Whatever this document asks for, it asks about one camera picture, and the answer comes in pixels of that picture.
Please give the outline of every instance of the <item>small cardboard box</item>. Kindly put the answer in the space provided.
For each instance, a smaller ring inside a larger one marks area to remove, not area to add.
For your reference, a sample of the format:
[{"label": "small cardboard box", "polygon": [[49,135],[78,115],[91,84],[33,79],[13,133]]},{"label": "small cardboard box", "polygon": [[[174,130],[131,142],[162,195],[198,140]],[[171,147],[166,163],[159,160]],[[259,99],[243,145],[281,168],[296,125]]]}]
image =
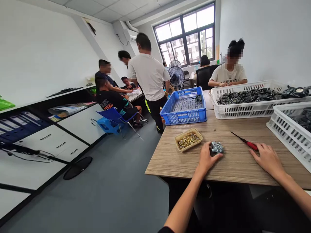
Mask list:
[{"label": "small cardboard box", "polygon": [[[192,145],[190,145],[190,146],[184,148],[184,149],[180,149],[180,148],[179,148],[179,145],[178,145],[178,141],[179,141],[180,139],[182,139],[183,137],[185,137],[185,136],[186,136],[187,134],[189,134],[189,133],[195,133],[195,134],[199,137],[200,140],[199,140],[198,142],[196,142],[196,143],[194,143],[194,144],[192,144]],[[202,137],[202,135],[199,133],[199,131],[198,131],[196,128],[191,128],[191,129],[187,130],[186,132],[184,132],[184,133],[182,133],[182,134],[179,134],[179,135],[177,135],[177,136],[175,137],[175,143],[176,143],[176,146],[177,146],[177,150],[178,150],[179,152],[184,152],[184,151],[186,151],[186,150],[188,150],[188,149],[194,147],[195,145],[200,144],[202,140],[203,140],[203,137]]]}]

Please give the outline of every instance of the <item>round black base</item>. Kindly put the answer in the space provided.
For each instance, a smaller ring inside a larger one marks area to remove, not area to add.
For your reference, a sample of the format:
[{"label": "round black base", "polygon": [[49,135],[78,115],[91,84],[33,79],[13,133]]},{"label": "round black base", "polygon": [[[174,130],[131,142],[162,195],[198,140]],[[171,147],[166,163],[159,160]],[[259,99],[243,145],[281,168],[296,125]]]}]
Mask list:
[{"label": "round black base", "polygon": [[76,162],[71,168],[66,171],[66,173],[64,174],[64,180],[70,180],[79,175],[81,172],[84,171],[84,169],[86,169],[90,165],[92,160],[93,158],[88,156]]}]

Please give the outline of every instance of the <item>screwdriver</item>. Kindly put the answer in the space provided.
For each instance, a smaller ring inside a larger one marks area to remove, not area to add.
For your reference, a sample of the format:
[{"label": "screwdriver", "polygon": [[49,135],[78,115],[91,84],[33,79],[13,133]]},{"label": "screwdriver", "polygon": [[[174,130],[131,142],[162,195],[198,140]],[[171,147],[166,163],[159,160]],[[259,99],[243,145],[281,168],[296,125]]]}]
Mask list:
[{"label": "screwdriver", "polygon": [[255,146],[253,143],[249,142],[249,141],[246,141],[245,139],[239,137],[238,135],[236,135],[234,132],[230,131],[231,133],[233,133],[235,136],[237,136],[239,139],[241,139],[243,142],[246,143],[246,145],[248,145],[250,148],[252,148],[253,150],[255,151],[258,151],[258,148],[257,146]]}]

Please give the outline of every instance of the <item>window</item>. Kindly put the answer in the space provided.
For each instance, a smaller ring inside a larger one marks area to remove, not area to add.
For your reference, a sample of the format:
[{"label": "window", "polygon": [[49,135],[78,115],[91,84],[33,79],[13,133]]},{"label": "window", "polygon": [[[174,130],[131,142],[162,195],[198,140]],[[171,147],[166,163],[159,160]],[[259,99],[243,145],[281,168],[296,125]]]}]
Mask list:
[{"label": "window", "polygon": [[202,55],[214,60],[215,3],[154,27],[162,59],[167,65],[198,64]]}]

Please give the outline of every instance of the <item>drawer handle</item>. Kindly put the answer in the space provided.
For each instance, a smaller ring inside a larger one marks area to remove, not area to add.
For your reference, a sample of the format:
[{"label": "drawer handle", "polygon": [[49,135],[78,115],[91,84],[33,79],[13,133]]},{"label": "drawer handle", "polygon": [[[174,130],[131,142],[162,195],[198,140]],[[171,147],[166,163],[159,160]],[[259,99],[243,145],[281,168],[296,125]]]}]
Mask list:
[{"label": "drawer handle", "polygon": [[76,149],[74,152],[70,153],[70,154],[74,154],[78,149]]},{"label": "drawer handle", "polygon": [[40,140],[44,140],[44,139],[48,138],[49,136],[51,136],[51,134],[49,134],[48,136],[46,136],[44,138],[41,138]]},{"label": "drawer handle", "polygon": [[65,144],[66,144],[66,142],[64,142],[63,144],[59,145],[57,148],[60,148],[61,146],[65,145]]}]

